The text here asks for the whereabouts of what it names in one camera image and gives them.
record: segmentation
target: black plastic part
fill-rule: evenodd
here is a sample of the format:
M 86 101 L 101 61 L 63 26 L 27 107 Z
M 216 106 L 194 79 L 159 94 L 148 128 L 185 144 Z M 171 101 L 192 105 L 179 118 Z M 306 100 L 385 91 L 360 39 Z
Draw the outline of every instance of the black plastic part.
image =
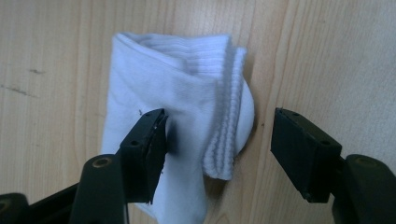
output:
M 66 224 L 75 200 L 78 184 L 63 189 L 51 196 L 30 205 L 33 223 Z
M 0 195 L 0 223 L 32 223 L 30 222 L 29 204 L 23 194 Z
M 120 144 L 117 155 L 128 203 L 152 203 L 167 152 L 166 119 L 163 109 L 144 114 Z
M 83 168 L 70 223 L 128 223 L 120 160 L 101 155 Z
M 386 164 L 349 155 L 343 178 L 359 223 L 396 223 L 396 177 Z
M 308 119 L 277 108 L 271 151 L 310 203 L 326 203 L 341 145 Z
M 80 183 L 28 205 L 23 194 L 0 195 L 0 224 L 128 223 L 127 203 L 150 203 L 166 150 L 163 109 L 143 115 L 116 155 L 87 161 Z
M 358 224 L 358 215 L 350 200 L 346 182 L 344 181 L 343 172 L 345 166 L 345 160 L 340 157 L 334 173 L 334 180 L 332 181 L 332 195 L 334 195 L 332 216 L 335 224 Z

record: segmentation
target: dark stain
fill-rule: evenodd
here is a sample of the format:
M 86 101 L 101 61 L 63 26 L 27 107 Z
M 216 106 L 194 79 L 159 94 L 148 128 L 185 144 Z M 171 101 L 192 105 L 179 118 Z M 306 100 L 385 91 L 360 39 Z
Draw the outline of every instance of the dark stain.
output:
M 29 69 L 28 71 L 31 72 L 31 73 L 34 73 L 34 74 L 36 74 L 36 75 L 43 75 L 43 74 L 46 74 L 45 71 L 38 71 L 37 69 Z
M 14 92 L 19 93 L 19 94 L 22 94 L 22 95 L 24 95 L 24 96 L 29 96 L 29 97 L 33 97 L 33 98 L 38 98 L 37 96 L 31 95 L 31 94 L 27 93 L 26 91 L 21 90 L 21 89 L 18 88 L 18 87 L 7 87 L 7 86 L 5 86 L 5 85 L 3 85 L 3 84 L 0 84 L 0 88 L 6 89 L 6 90 L 8 90 L 8 91 L 14 91 Z

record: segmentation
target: folded sock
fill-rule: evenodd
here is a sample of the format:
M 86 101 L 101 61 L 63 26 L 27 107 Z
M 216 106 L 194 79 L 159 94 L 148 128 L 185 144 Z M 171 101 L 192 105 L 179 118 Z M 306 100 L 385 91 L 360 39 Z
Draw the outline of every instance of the folded sock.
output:
M 228 35 L 114 36 L 102 153 L 115 153 L 142 113 L 165 108 L 169 153 L 153 205 L 138 205 L 159 223 L 202 223 L 203 173 L 231 179 L 254 116 L 245 54 Z

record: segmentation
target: wood grain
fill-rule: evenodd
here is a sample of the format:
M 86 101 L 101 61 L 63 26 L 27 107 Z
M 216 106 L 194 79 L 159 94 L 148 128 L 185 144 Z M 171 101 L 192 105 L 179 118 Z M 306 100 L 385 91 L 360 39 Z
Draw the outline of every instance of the wood grain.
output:
M 333 223 L 270 153 L 276 106 L 396 172 L 396 2 L 0 1 L 0 194 L 36 202 L 98 154 L 111 36 L 231 34 L 247 47 L 255 125 L 234 177 L 205 179 L 205 223 Z M 155 223 L 130 207 L 132 223 Z

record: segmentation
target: wooden surface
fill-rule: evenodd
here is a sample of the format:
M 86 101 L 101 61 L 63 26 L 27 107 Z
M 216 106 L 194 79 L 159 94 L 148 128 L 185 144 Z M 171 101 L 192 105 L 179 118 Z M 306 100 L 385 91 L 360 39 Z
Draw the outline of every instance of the wooden surface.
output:
M 274 110 L 396 172 L 395 11 L 381 0 L 1 0 L 0 194 L 36 202 L 98 154 L 116 32 L 227 33 L 248 49 L 256 118 L 233 180 L 206 180 L 206 223 L 333 223 L 331 204 L 305 202 L 270 153 Z

